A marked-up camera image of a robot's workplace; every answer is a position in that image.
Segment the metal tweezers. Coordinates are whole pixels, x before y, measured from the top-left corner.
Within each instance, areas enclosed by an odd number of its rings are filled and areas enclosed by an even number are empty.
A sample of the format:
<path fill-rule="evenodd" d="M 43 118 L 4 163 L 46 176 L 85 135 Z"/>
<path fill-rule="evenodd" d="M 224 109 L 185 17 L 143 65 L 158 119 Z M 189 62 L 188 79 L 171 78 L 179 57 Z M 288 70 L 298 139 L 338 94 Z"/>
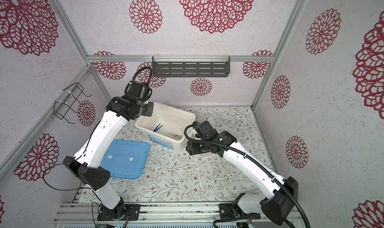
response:
<path fill-rule="evenodd" d="M 174 133 L 171 133 L 171 132 L 169 132 L 169 135 L 174 137 L 174 138 L 182 138 L 180 135 L 174 134 Z"/>

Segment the blue pen dropper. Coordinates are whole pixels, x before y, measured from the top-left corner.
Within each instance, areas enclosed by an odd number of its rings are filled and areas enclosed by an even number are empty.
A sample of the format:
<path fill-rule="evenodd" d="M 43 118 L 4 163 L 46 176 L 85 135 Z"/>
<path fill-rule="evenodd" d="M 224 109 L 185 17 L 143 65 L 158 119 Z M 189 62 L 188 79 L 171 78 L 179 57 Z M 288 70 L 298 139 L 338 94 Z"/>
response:
<path fill-rule="evenodd" d="M 160 128 L 162 128 L 162 124 L 159 124 L 155 127 L 155 129 L 153 130 L 153 132 L 157 132 Z"/>

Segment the white plastic storage bin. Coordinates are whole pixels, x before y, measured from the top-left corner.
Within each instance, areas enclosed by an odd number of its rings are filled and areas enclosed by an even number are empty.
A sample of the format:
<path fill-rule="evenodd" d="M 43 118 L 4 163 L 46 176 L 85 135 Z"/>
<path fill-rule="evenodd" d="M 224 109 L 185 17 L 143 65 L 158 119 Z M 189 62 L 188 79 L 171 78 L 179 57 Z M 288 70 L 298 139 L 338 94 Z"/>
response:
<path fill-rule="evenodd" d="M 173 150 L 177 153 L 186 151 L 188 140 L 184 136 L 184 130 L 188 125 L 195 122 L 196 115 L 182 109 L 174 108 L 162 103 L 155 102 L 151 117 L 141 116 L 135 122 L 136 128 L 146 136 L 148 140 Z M 155 127 L 162 124 L 157 132 Z M 174 138 L 169 132 L 178 134 L 182 138 Z"/>

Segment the white glass stirring rod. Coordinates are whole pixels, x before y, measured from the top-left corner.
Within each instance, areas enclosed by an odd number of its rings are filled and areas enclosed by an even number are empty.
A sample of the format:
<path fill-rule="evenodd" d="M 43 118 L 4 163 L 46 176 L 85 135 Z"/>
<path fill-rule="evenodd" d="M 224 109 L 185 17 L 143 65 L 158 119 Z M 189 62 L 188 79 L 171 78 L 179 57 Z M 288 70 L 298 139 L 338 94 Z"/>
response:
<path fill-rule="evenodd" d="M 199 185 L 200 185 L 200 188 L 202 188 L 201 173 L 200 173 L 199 162 L 197 157 L 195 157 L 195 161 L 196 161 L 196 169 L 198 172 Z"/>

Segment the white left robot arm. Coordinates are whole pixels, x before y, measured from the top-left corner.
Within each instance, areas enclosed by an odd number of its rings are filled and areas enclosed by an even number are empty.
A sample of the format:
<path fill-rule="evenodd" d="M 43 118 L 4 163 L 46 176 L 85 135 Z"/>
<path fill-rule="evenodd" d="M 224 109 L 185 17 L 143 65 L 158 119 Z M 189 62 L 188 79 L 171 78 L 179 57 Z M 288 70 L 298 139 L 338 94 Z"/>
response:
<path fill-rule="evenodd" d="M 116 140 L 115 136 L 128 121 L 140 116 L 150 117 L 152 102 L 113 98 L 89 140 L 63 163 L 82 183 L 88 185 L 102 206 L 110 211 L 123 208 L 124 201 L 112 187 L 110 177 L 138 178 L 149 153 L 149 144 Z"/>

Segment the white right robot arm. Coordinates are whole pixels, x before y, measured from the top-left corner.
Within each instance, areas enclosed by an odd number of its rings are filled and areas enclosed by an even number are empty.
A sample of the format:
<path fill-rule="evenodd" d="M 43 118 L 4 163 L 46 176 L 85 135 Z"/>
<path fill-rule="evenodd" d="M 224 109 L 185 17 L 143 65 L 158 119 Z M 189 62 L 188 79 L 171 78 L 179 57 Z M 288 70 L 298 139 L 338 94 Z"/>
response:
<path fill-rule="evenodd" d="M 184 129 L 188 140 L 189 155 L 212 153 L 229 161 L 242 171 L 262 192 L 239 195 L 233 202 L 233 214 L 250 217 L 263 213 L 276 225 L 288 223 L 288 215 L 298 203 L 299 184 L 292 178 L 284 178 L 260 163 L 229 132 L 218 133 L 208 121 L 194 122 Z"/>

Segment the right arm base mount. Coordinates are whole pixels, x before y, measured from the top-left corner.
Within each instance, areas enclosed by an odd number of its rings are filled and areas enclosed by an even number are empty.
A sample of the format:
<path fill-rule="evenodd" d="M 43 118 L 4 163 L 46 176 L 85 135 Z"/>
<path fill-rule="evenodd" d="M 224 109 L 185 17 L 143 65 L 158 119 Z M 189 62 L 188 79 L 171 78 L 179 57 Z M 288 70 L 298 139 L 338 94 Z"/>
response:
<path fill-rule="evenodd" d="M 221 220 L 233 220 L 237 219 L 260 219 L 261 215 L 258 213 L 246 214 L 243 212 L 238 205 L 232 203 L 220 203 L 219 212 Z"/>

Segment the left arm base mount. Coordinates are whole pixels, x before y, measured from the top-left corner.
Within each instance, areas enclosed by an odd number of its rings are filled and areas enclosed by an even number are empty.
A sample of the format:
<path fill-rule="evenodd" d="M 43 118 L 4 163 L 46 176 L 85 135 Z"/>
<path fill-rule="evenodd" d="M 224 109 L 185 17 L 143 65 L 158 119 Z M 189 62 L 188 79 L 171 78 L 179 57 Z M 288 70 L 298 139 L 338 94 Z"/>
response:
<path fill-rule="evenodd" d="M 101 205 L 97 221 L 137 221 L 141 205 L 119 204 L 113 210 Z"/>

